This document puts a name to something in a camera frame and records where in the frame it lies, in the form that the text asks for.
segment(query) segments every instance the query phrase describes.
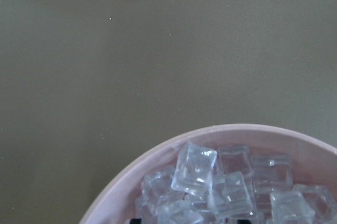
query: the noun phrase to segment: bowl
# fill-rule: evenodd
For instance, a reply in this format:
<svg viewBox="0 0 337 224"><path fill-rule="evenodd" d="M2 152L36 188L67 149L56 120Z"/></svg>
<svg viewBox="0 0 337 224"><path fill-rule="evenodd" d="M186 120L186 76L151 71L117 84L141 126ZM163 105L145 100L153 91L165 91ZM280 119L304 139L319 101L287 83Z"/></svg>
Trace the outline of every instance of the bowl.
<svg viewBox="0 0 337 224"><path fill-rule="evenodd" d="M121 224L134 217L134 200L146 174L175 164L179 149L193 142L217 149L246 144L252 154L292 157L294 183L324 184L337 198L337 149L310 136L267 125L228 124L194 130L147 151L119 173L92 203L80 224Z"/></svg>

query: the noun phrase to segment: tabletop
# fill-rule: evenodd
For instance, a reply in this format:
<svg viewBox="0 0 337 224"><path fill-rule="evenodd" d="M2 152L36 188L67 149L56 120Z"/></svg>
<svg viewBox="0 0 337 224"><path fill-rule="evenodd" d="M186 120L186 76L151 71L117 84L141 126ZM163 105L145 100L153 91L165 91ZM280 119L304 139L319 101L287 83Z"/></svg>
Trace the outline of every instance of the tabletop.
<svg viewBox="0 0 337 224"><path fill-rule="evenodd" d="M78 223L181 133L337 147L337 0L0 0L0 223Z"/></svg>

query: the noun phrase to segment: ice cube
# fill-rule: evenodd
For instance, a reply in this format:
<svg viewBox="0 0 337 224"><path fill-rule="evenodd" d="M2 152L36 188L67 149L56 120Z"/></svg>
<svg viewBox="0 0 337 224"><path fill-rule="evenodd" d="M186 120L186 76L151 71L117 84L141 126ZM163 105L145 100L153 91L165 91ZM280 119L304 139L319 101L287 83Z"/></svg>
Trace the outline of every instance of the ice cube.
<svg viewBox="0 0 337 224"><path fill-rule="evenodd" d="M209 223L209 224L226 224L226 223L227 223L226 219L216 219L214 222Z"/></svg>
<svg viewBox="0 0 337 224"><path fill-rule="evenodd" d="M293 186L291 159L288 155L253 155L252 165L257 194L288 191Z"/></svg>
<svg viewBox="0 0 337 224"><path fill-rule="evenodd" d="M315 211L300 192L272 192L270 198L276 224L313 224Z"/></svg>
<svg viewBox="0 0 337 224"><path fill-rule="evenodd" d="M326 186L295 184L293 191L299 191L315 211L315 222L325 223L337 214L337 203Z"/></svg>
<svg viewBox="0 0 337 224"><path fill-rule="evenodd" d="M250 213L253 203L247 191L241 172L215 176L210 190L207 205L216 218Z"/></svg>
<svg viewBox="0 0 337 224"><path fill-rule="evenodd" d="M171 187L194 195L202 195L212 186L217 152L188 143L179 152Z"/></svg>
<svg viewBox="0 0 337 224"><path fill-rule="evenodd" d="M264 215L262 212L258 212L255 215L238 215L229 217L229 224L238 223L265 224Z"/></svg>
<svg viewBox="0 0 337 224"><path fill-rule="evenodd" d="M198 212L204 218L204 224L216 223L217 219L207 206L207 195L208 193L205 193L205 195L198 197L186 194L184 200L190 204L192 210Z"/></svg>
<svg viewBox="0 0 337 224"><path fill-rule="evenodd" d="M136 217L145 224L157 224L157 217L147 198L140 196L135 200Z"/></svg>
<svg viewBox="0 0 337 224"><path fill-rule="evenodd" d="M250 149L247 145L224 145L218 149L218 153L224 174L241 171L245 179L253 177Z"/></svg>
<svg viewBox="0 0 337 224"><path fill-rule="evenodd" d="M331 220L327 221L324 224L336 224L337 223L337 215L335 215Z"/></svg>
<svg viewBox="0 0 337 224"><path fill-rule="evenodd" d="M275 223L274 223L273 219L268 219L268 220L265 222L265 224L275 224Z"/></svg>
<svg viewBox="0 0 337 224"><path fill-rule="evenodd" d="M151 208L156 213L158 207L183 199L184 192L171 189L175 168L168 166L162 171L144 177L142 194L148 198Z"/></svg>
<svg viewBox="0 0 337 224"><path fill-rule="evenodd" d="M223 169L221 167L219 154L218 154L217 158L215 160L214 168L213 168L213 175L216 176L216 175L223 175L223 174L224 174L224 172L223 172Z"/></svg>
<svg viewBox="0 0 337 224"><path fill-rule="evenodd" d="M179 200L158 208L158 224L203 224L203 217Z"/></svg>

